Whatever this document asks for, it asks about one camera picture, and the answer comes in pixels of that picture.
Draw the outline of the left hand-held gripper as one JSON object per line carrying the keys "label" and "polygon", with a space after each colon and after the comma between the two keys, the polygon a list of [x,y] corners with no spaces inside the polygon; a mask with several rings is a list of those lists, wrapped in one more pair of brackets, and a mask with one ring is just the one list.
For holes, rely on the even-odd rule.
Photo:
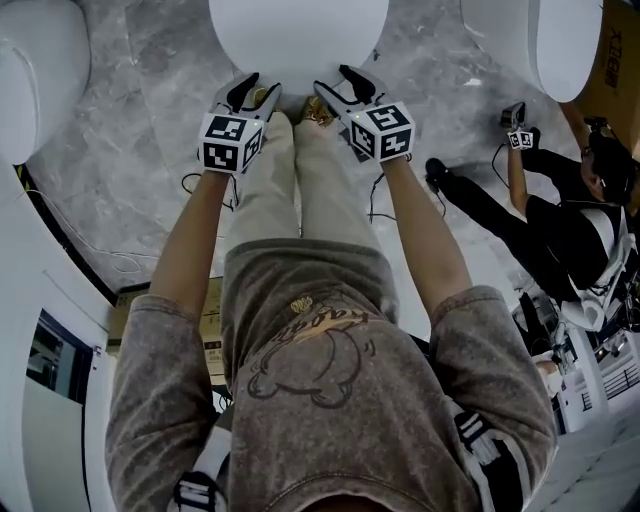
{"label": "left hand-held gripper", "polygon": [[207,171],[244,174],[261,152],[267,123],[278,109],[282,85],[254,91],[254,108],[244,107],[246,96],[259,80],[257,72],[240,76],[215,95],[203,116],[197,156]]}

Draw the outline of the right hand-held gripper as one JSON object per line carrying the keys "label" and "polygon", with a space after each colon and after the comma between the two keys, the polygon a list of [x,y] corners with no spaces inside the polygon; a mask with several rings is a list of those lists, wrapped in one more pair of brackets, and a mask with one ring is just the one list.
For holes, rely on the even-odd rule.
{"label": "right hand-held gripper", "polygon": [[346,64],[339,72],[351,84],[358,103],[375,107],[351,112],[351,103],[322,81],[313,88],[330,113],[347,130],[347,140],[359,156],[379,163],[407,157],[413,151],[416,124],[403,102],[382,105],[388,100],[387,86],[376,76]]}

